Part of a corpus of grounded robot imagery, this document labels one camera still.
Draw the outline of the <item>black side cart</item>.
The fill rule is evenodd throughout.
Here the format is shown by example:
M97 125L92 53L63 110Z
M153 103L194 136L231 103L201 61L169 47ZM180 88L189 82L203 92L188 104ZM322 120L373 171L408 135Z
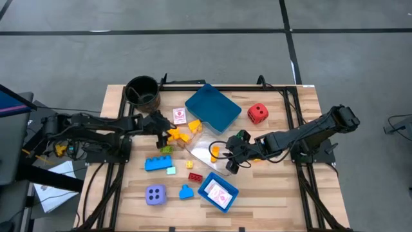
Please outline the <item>black side cart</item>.
M20 162L29 113L0 118L0 232L20 232L30 183L79 192L83 181Z

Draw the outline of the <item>purple foam die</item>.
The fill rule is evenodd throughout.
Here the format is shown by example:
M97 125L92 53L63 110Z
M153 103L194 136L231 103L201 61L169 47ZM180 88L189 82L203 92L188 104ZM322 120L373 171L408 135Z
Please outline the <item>purple foam die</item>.
M145 201L150 206L165 204L167 202L166 186L163 184L148 186L145 190Z

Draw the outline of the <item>red foam die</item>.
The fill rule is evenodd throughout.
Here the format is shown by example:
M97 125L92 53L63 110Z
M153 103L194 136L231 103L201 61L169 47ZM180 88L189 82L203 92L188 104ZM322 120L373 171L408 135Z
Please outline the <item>red foam die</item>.
M260 122L263 122L268 117L268 115L269 113L266 106L261 103L257 103L251 106L247 111L247 116L253 124L259 124Z

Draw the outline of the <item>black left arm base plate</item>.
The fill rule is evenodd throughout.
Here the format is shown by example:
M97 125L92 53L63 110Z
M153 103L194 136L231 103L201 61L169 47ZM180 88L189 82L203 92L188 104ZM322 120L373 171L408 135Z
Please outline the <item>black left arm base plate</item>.
M82 149L86 152L87 163L123 164L129 162L131 145L131 138L124 137L114 145L105 142L90 142Z

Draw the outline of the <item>large blue four-stud block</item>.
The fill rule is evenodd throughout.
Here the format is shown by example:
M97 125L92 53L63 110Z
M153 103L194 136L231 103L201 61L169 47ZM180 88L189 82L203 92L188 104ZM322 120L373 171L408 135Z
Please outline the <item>large blue four-stud block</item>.
M163 155L160 157L147 158L145 160L146 171L157 171L161 169L167 169L173 166L172 158L170 155Z

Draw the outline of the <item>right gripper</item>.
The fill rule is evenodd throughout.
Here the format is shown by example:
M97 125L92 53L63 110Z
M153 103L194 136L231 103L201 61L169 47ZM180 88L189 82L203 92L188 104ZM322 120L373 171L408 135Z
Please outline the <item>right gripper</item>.
M238 163L258 158L257 146L250 143L250 134L247 131L242 137L237 135L229 137L225 148L229 151L225 153L225 156L229 159L226 169L232 174L238 173Z

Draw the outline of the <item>blue slotted plastic basket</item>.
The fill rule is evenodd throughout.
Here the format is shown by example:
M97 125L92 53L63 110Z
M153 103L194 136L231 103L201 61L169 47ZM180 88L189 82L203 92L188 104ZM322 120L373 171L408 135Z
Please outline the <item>blue slotted plastic basket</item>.
M213 200L210 196L210 190L206 191L207 187L210 186L210 183L213 182L216 186L220 186L224 189L229 195L229 201L226 203L225 207L219 205L215 200ZM239 194L239 190L227 182L225 179L221 178L214 172L210 172L206 179L201 184L200 188L198 189L198 194L210 202L213 206L218 208L221 212L227 213L230 209L231 205L235 201L236 197Z

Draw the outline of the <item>teal plastic tray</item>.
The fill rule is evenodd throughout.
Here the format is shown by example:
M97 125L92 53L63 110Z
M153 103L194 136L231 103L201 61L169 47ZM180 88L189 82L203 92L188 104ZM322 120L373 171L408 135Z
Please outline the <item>teal plastic tray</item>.
M203 85L186 100L185 107L217 135L223 134L241 113L236 103L210 84Z

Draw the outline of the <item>white paper sheets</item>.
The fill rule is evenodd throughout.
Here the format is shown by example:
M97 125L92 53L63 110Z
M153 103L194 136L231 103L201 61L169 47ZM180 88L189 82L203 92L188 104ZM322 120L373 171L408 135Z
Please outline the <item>white paper sheets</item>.
M49 171L76 178L72 161L63 162L62 164L50 168ZM42 209L45 213L53 211L70 198L79 194L75 191L59 189L51 186L46 186L44 184L34 184L34 188L36 190L36 194L38 195L39 201L41 202Z

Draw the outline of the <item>black aluminium table frame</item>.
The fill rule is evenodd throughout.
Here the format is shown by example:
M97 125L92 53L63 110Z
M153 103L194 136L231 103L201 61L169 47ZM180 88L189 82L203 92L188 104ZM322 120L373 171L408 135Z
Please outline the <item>black aluminium table frame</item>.
M191 97L195 90L175 90L173 88L199 88L195 85L165 85L165 91L160 92L160 111L170 120L173 120L172 109L184 107L184 102ZM247 130L252 139L270 131L286 131L289 129L287 113L282 96L276 90L262 89L257 84L223 85L215 88L222 94L241 106L242 111L238 119L226 130L225 135L236 134L239 130ZM296 90L297 98L301 103L303 117L312 121L321 115L321 109L314 87L294 85L274 85ZM254 103L262 102L269 109L269 118L261 124L253 125L247 119L246 111ZM124 175L120 188L118 210L112 216L115 208L112 196L106 205L102 227L109 227L110 220L116 219L115 231L168 231L175 227L179 231L305 231L301 191L297 180L297 169L290 156L279 164L267 161L251 162L249 169L239 170L237 175L224 177L229 183L239 189L239 195L229 209L222 213L210 202L197 193L200 184L189 181L189 172L203 175L204 178L213 171L188 151L179 146L174 147L173 165L176 166L175 175L167 175L166 170L146 172L145 158L159 156L156 148L156 135L136 136L132 138L132 148L129 162L125 165ZM187 169L186 162L193 161L193 168ZM104 164L98 172L89 189L86 199L86 190L96 169L100 164L90 164L84 179L84 186L79 202L78 212L80 219L76 219L74 226L82 216L90 216L102 199L106 175L109 164ZM350 227L348 216L336 172L326 164L314 164L315 180L319 196L323 204L334 218L344 227ZM167 203L161 206L148 206L145 203L144 191L151 184L165 184L167 187ZM180 200L178 193L183 184L188 184L194 190L194 197Z

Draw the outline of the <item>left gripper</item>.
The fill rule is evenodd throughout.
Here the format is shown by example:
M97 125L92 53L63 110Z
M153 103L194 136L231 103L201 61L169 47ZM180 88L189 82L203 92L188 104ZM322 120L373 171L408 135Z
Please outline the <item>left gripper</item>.
M143 134L157 135L156 147L158 149L167 146L168 137L171 136L168 131L175 129L176 125L164 117L160 110L151 112L143 119Z

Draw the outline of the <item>blue hollow building block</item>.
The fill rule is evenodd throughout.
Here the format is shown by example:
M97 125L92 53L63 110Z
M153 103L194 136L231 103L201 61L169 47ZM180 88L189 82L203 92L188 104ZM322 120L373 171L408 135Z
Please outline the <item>blue hollow building block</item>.
M194 191L187 184L184 184L179 192L179 198L181 200L192 198L194 196Z

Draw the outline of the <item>clear plastic tray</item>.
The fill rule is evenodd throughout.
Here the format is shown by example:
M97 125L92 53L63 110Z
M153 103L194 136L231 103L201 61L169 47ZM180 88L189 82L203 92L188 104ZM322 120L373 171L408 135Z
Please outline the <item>clear plastic tray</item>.
M228 136L225 134L215 134L214 128L212 128L208 122L203 122L201 123L201 132L197 132L185 148L192 156L204 163L208 168L220 175L229 176L231 172L225 167L227 163L226 159L218 159L216 162L212 161L209 145L216 140L226 142Z

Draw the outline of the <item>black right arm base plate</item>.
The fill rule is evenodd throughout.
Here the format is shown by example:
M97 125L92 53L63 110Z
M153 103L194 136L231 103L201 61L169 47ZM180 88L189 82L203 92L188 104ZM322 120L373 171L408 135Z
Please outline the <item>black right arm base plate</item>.
M333 150L337 147L337 143L332 144L330 139L326 139L318 147L312 150L305 151L300 144L292 148L291 158L296 163L325 163L332 164L335 162Z

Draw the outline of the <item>blue screen monitor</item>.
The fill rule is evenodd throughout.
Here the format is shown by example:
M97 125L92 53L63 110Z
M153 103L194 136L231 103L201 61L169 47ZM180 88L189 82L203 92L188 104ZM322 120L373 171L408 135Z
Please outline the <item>blue screen monitor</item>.
M32 101L32 92L15 93L0 84L0 118L37 110Z

